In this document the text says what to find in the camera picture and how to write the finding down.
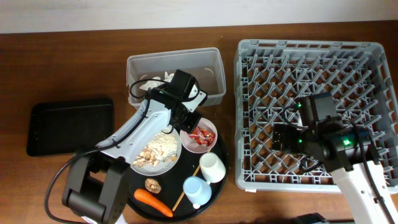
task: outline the gray plastic bin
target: gray plastic bin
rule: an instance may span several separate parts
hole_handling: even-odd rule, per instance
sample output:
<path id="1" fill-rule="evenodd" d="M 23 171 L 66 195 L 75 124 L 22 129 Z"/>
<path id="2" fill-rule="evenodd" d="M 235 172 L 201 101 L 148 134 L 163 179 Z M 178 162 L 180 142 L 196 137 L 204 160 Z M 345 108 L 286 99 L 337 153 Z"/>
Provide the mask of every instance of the gray plastic bin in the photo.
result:
<path id="1" fill-rule="evenodd" d="M 303 174 L 302 156 L 271 150 L 272 127 L 283 123 L 283 108 L 326 91 L 340 115 L 370 130 L 389 190 L 398 192 L 396 94 L 384 49 L 371 42 L 240 41 L 234 59 L 238 187 L 340 192 L 323 166 Z M 299 120 L 298 112 L 286 115 L 293 123 Z"/>
<path id="2" fill-rule="evenodd" d="M 224 66 L 220 51 L 215 47 L 204 49 L 178 50 L 131 56 L 127 60 L 127 85 L 142 78 L 160 77 L 164 73 L 174 73 L 176 69 L 193 75 L 200 88 L 207 92 L 208 98 L 202 106 L 218 105 L 226 93 Z M 139 83 L 133 87 L 135 95 L 144 94 Z M 141 99 L 129 95 L 129 103 L 139 107 Z"/>

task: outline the wooden table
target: wooden table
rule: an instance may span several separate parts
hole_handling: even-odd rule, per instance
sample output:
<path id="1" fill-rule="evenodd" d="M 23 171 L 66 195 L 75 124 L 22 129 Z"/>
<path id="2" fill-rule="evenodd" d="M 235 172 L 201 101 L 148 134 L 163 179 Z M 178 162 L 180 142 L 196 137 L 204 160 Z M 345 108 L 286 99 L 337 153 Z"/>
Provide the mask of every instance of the wooden table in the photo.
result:
<path id="1" fill-rule="evenodd" d="M 241 39 L 379 42 L 397 83 L 397 37 L 397 21 L 0 35 L 1 223 L 53 223 L 44 212 L 44 194 L 70 156 L 26 154 L 30 110 L 36 103 L 107 96 L 114 101 L 115 128 L 119 128 L 135 112 L 127 102 L 128 56 L 201 47 L 217 47 L 223 58 L 227 93 L 221 105 L 200 112 L 218 127 L 231 167 L 217 201 L 188 223 L 271 222 L 314 212 L 330 220 L 352 219 L 341 194 L 253 194 L 235 185 L 233 59 Z M 65 177 L 55 184 L 50 209 L 56 216 L 77 221 L 61 204 Z M 398 204 L 398 195 L 392 198 Z M 149 223 L 128 207 L 123 214 L 129 223 Z"/>

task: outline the dish rack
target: dish rack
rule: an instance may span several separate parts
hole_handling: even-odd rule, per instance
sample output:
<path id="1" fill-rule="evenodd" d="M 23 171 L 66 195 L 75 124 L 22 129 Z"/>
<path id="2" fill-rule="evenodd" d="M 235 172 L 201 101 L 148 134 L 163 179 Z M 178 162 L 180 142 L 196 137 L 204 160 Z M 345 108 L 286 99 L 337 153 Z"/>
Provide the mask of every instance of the dish rack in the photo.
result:
<path id="1" fill-rule="evenodd" d="M 372 42 L 242 40 L 234 59 L 236 184 L 239 188 L 340 192 L 323 166 L 271 150 L 272 127 L 298 97 L 330 92 L 337 112 L 369 129 L 384 177 L 398 192 L 397 100 L 383 46 Z M 292 123 L 299 113 L 287 111 Z M 309 160 L 306 166 L 315 161 Z"/>

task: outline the white wall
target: white wall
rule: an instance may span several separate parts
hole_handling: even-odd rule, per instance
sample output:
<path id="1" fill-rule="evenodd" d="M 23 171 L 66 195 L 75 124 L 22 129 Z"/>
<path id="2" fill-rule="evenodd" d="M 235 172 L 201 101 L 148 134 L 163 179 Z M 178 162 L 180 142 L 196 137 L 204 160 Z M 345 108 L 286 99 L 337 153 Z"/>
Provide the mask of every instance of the white wall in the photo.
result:
<path id="1" fill-rule="evenodd" d="M 398 19 L 398 0 L 0 0 L 0 33 Z"/>

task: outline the blue cup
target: blue cup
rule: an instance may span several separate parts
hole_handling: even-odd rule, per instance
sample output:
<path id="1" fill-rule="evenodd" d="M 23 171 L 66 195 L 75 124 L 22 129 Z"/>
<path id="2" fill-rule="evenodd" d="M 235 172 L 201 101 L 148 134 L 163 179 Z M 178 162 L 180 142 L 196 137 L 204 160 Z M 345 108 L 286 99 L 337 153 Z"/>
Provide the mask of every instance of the blue cup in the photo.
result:
<path id="1" fill-rule="evenodd" d="M 199 177 L 188 177 L 183 190 L 195 209 L 206 204 L 211 198 L 211 187 Z"/>

